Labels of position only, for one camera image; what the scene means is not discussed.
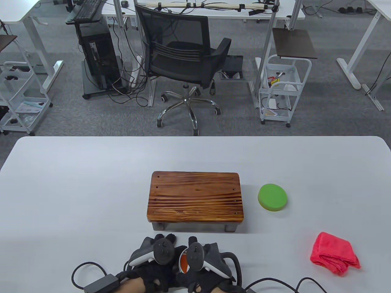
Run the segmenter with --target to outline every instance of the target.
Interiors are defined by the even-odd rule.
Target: power adapter
[[[85,286],[85,293],[111,293],[120,287],[120,280],[112,274],[108,274],[99,280]]]

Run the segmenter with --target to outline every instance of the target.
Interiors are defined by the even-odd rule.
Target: black mesh chair
[[[200,90],[188,83],[198,84],[203,89],[211,85],[213,76],[224,65],[231,39],[224,38],[215,50],[210,48],[208,18],[174,13],[159,12],[136,5],[137,14],[144,30],[145,72],[148,77],[164,76],[185,82],[184,94],[171,91],[162,93],[163,102],[168,96],[179,98],[176,104],[165,108],[158,116],[157,126],[162,127],[162,117],[180,105],[186,105],[193,123],[193,135],[198,135],[197,118],[191,107],[192,102],[206,102],[219,106],[211,100],[197,98]]]

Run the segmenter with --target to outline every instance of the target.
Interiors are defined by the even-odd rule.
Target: green sponge
[[[285,190],[278,185],[269,183],[261,187],[258,193],[258,201],[268,211],[277,212],[287,204],[288,197]]]

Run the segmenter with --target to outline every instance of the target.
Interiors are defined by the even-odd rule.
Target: red towel
[[[360,262],[349,241],[322,232],[316,238],[310,260],[342,276],[349,266],[360,268]]]

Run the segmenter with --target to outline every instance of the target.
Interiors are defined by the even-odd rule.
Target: wood grain surface
[[[152,174],[147,210],[150,222],[241,223],[243,217],[237,173]]]

